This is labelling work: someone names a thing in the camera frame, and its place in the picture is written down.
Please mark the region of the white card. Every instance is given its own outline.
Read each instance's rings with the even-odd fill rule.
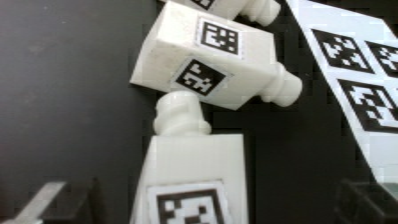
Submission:
[[[398,182],[398,40],[384,20],[288,0],[378,182]]]

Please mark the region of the black surface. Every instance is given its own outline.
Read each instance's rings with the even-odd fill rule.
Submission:
[[[96,195],[99,193],[96,188],[94,181],[67,183],[39,217],[44,224],[105,224],[101,222],[105,214],[101,209],[96,209],[101,201],[92,200],[101,197]]]
[[[396,224],[398,201],[378,184],[341,182],[336,224]]]
[[[382,17],[396,32],[394,1],[321,2]],[[334,220],[339,180],[371,175],[282,5],[264,30],[304,81],[298,102],[202,106],[213,133],[245,134],[250,223],[318,224]],[[128,79],[154,17],[154,0],[0,1],[0,219],[44,182],[97,177],[108,223],[128,223],[160,95]]]

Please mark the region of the square tag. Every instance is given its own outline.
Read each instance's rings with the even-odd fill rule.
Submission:
[[[398,48],[366,41],[371,53],[389,77],[398,78]]]
[[[147,189],[151,224],[231,224],[220,181]]]
[[[384,86],[337,80],[362,129],[398,133],[398,107]]]
[[[209,10],[215,0],[192,0],[192,2],[201,6],[204,10]]]
[[[353,38],[314,29],[312,33],[328,65],[359,72],[375,73]]]
[[[241,31],[201,18],[197,45],[241,58]]]
[[[172,83],[192,90],[201,97],[208,97],[231,75],[204,64],[195,58],[188,58],[172,78]]]

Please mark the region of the white cap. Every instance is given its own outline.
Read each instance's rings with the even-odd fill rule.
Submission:
[[[202,119],[199,98],[188,91],[165,94],[156,104],[158,116],[154,132],[158,135],[206,135],[211,126]]]
[[[250,0],[240,12],[248,17],[248,20],[268,26],[277,18],[280,5],[275,0]]]
[[[277,63],[277,75],[259,91],[259,96],[264,102],[273,102],[280,107],[293,104],[300,92],[302,92],[302,80],[296,76],[284,70],[284,66]]]

